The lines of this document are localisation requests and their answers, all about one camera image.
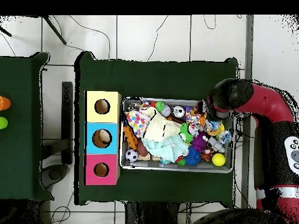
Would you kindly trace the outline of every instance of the blue box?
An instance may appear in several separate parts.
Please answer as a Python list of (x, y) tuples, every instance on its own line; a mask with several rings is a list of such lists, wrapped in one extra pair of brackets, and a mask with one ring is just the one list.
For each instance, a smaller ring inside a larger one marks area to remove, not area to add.
[[(110, 144), (105, 148), (98, 148), (92, 142), (93, 134), (97, 130), (106, 130), (110, 134)], [(87, 123), (86, 154), (115, 155), (119, 151), (119, 124), (118, 123)]]

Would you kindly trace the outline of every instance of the pink box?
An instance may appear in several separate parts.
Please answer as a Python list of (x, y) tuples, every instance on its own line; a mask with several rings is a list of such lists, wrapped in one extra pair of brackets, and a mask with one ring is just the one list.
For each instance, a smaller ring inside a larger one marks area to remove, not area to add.
[[(116, 155), (86, 155), (85, 185), (110, 185), (115, 186), (120, 175), (119, 159)], [(95, 174), (95, 166), (104, 163), (108, 166), (109, 172), (104, 177)]]

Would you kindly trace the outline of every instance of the gray storage bin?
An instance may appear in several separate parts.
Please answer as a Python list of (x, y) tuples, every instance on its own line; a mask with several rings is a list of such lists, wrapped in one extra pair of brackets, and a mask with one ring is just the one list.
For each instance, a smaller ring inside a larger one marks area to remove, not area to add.
[[(171, 99), (154, 99), (146, 98), (149, 103), (155, 101), (163, 101), (165, 104), (172, 106), (190, 106), (194, 107), (197, 104), (197, 100), (171, 100)], [(123, 111), (127, 111), (131, 103), (141, 103), (140, 98), (137, 97), (126, 97), (123, 99), (121, 107)], [(206, 172), (206, 173), (229, 173), (233, 169), (234, 160), (234, 149), (235, 149), (235, 138), (237, 129), (237, 119), (230, 118), (229, 120), (222, 121), (226, 130), (229, 130), (232, 134), (232, 142), (227, 145), (225, 144), (225, 152), (223, 155), (226, 158), (225, 164), (221, 167), (213, 165), (211, 159), (209, 162), (203, 159), (197, 166), (178, 166), (176, 163), (170, 163), (168, 165), (162, 164), (160, 161), (152, 160), (137, 160), (136, 162), (130, 163), (126, 160), (125, 154), (130, 147), (126, 142), (126, 137), (123, 132), (123, 122), (121, 122), (121, 134), (120, 134), (120, 166), (124, 169), (144, 169), (144, 170), (167, 170), (167, 171), (180, 171), (180, 172)]]

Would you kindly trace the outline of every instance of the purple plush toy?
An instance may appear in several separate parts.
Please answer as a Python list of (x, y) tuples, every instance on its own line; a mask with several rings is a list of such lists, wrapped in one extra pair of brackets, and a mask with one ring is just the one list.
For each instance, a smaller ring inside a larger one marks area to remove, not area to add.
[(206, 134), (205, 132), (200, 131), (198, 136), (195, 137), (195, 139), (193, 139), (193, 142), (192, 142), (192, 146), (199, 153), (204, 152), (204, 149), (207, 146), (207, 141), (203, 139), (203, 136), (205, 136), (205, 134)]

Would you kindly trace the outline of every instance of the yellow box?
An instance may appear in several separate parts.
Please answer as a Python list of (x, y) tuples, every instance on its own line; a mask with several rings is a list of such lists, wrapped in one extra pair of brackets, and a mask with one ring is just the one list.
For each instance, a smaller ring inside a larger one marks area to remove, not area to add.
[(118, 92), (87, 91), (87, 122), (119, 123), (121, 95)]

